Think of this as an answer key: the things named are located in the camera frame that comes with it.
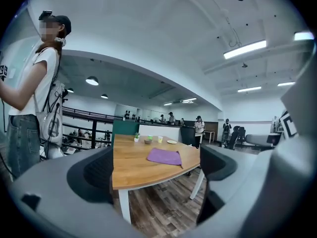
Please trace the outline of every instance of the fluorescent light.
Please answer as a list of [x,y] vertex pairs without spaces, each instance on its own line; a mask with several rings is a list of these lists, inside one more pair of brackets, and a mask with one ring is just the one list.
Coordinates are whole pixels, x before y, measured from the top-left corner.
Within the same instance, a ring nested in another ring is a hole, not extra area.
[[192,99],[188,99],[188,100],[183,100],[183,102],[187,102],[187,101],[194,101],[196,100],[197,98],[192,98]]
[[294,85],[295,82],[286,82],[286,83],[279,83],[277,86],[284,86],[284,85]]
[[253,90],[259,90],[259,89],[261,89],[261,88],[262,88],[261,86],[257,86],[257,87],[251,87],[251,88],[241,89],[241,90],[238,90],[238,93],[248,92],[248,91],[253,91]]
[[224,58],[229,59],[229,58],[244,54],[246,52],[262,49],[265,47],[266,47],[266,41],[259,41],[259,42],[255,42],[255,43],[237,48],[235,50],[231,50],[229,52],[224,53],[223,55],[224,55]]
[[294,34],[294,41],[313,40],[314,36],[311,32],[299,32]]

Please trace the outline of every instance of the table top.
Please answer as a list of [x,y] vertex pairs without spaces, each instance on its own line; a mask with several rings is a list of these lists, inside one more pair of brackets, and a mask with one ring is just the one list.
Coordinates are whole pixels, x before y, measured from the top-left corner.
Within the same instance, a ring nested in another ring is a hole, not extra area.
[[[182,144],[169,144],[168,137],[163,137],[158,143],[158,137],[153,136],[150,145],[144,143],[147,136],[140,136],[139,142],[134,142],[134,136],[116,134],[113,148],[113,189],[134,189],[146,187],[172,179],[200,164],[200,151],[196,147]],[[160,164],[147,160],[153,148],[178,151],[182,166]]]

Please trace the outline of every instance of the white shirt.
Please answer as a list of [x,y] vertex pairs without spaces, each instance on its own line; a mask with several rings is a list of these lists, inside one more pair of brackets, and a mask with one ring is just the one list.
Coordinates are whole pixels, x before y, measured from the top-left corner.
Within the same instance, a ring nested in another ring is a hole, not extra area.
[[196,121],[195,128],[197,133],[203,133],[205,129],[205,123],[203,121]]
[[[46,97],[49,94],[49,89],[51,85],[51,81],[54,76],[55,66],[58,62],[59,56],[57,55],[57,51],[53,48],[47,48],[39,54],[35,54],[30,63],[24,68],[22,72],[22,77],[19,82],[19,86],[23,83],[27,75],[30,73],[33,64],[38,63],[40,61],[46,61],[47,63],[47,73],[38,85],[35,90],[35,97],[37,100],[37,104],[39,107],[39,111],[41,112],[46,100]],[[29,99],[28,103],[24,107],[22,111],[11,107],[9,110],[10,116],[19,116],[19,115],[35,115],[36,116],[36,109],[35,109],[35,100],[34,94]]]

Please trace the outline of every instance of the standing person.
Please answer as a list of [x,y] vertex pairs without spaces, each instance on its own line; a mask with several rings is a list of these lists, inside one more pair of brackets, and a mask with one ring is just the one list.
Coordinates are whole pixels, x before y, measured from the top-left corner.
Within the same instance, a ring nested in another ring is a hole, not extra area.
[[182,118],[182,119],[179,121],[179,125],[180,125],[180,126],[185,126],[184,118]]
[[[202,120],[201,116],[197,116],[197,121],[195,122],[195,132],[203,133],[205,130],[205,123]],[[199,148],[200,137],[195,137],[196,147]]]
[[176,121],[176,119],[175,119],[175,116],[173,116],[173,112],[169,112],[169,123],[170,124],[175,124],[175,121]]
[[226,142],[229,138],[230,129],[232,128],[228,118],[226,119],[226,122],[223,124],[222,128],[223,128],[223,132],[222,132],[221,142],[225,143],[226,145]]
[[165,122],[165,120],[164,120],[164,115],[160,115],[160,117],[162,117],[159,121],[161,122],[161,123],[164,123]]
[[40,16],[40,33],[43,43],[38,47],[32,64],[23,70],[18,88],[13,89],[0,80],[0,98],[11,106],[7,129],[7,159],[15,178],[40,162],[38,110],[46,104],[50,85],[57,78],[65,37],[71,32],[66,16],[52,16],[43,11]]

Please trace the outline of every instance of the plate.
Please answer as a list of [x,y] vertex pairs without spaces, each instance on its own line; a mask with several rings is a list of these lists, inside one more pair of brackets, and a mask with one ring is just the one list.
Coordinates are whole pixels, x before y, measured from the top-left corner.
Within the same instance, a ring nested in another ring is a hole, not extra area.
[[174,141],[174,140],[168,140],[167,142],[168,142],[169,144],[173,144],[173,145],[174,145],[174,144],[177,144],[177,142]]

